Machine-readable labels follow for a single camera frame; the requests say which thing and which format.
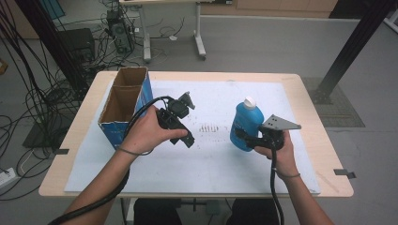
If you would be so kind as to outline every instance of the white bottle cap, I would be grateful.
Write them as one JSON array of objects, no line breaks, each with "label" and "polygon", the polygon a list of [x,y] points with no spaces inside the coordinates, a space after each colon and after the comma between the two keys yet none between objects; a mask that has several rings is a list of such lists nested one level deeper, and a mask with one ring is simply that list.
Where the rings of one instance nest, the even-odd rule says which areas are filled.
[{"label": "white bottle cap", "polygon": [[254,110],[255,109],[255,100],[252,97],[246,97],[245,101],[243,101],[244,106],[248,110]]}]

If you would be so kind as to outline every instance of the person's left hand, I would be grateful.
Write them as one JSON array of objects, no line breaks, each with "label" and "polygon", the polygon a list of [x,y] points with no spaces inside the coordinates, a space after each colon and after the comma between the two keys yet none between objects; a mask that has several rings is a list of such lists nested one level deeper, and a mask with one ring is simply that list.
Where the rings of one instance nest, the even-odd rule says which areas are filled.
[{"label": "person's left hand", "polygon": [[121,148],[134,154],[143,154],[166,140],[182,138],[188,135],[186,129],[161,128],[156,116],[156,110],[155,106],[149,107],[146,115],[137,120],[126,139],[120,145]]}]

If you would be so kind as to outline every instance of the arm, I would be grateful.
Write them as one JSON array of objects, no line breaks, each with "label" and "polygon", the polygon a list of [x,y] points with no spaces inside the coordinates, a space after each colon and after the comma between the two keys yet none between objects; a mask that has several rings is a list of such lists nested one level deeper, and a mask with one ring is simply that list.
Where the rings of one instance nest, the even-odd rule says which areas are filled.
[{"label": "arm", "polygon": [[[147,110],[147,114],[132,127],[121,147],[132,153],[142,154],[166,140],[181,138],[187,134],[185,129],[162,129],[158,124],[156,108],[152,106]],[[93,203],[109,194],[119,185],[136,158],[137,156],[116,150],[96,178],[73,201],[65,213]],[[64,224],[103,224],[112,204],[113,201],[110,201]]]},{"label": "arm", "polygon": [[[328,215],[316,202],[305,186],[299,174],[294,158],[294,147],[289,131],[284,132],[284,146],[277,151],[276,169],[289,191],[290,199],[295,207],[300,224],[333,224]],[[255,147],[254,150],[268,158],[272,158],[270,149]]]}]

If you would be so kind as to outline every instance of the blue bottle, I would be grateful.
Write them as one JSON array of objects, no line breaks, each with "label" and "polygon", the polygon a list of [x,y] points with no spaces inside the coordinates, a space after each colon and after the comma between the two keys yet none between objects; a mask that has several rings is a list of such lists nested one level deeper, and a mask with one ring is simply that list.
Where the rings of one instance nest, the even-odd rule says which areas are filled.
[{"label": "blue bottle", "polygon": [[230,139],[239,149],[250,152],[252,149],[246,146],[246,143],[235,134],[236,128],[243,129],[248,135],[258,137],[258,128],[264,122],[264,115],[256,106],[252,97],[246,97],[245,100],[237,105],[237,114],[232,123]]}]

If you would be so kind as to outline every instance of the blue box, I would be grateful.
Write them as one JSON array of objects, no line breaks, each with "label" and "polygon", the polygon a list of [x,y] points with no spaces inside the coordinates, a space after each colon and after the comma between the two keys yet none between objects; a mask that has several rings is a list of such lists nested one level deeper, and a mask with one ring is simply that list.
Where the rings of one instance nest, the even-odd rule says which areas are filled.
[{"label": "blue box", "polygon": [[117,72],[99,117],[99,127],[114,149],[123,142],[125,129],[133,114],[152,99],[146,67],[123,67]]}]

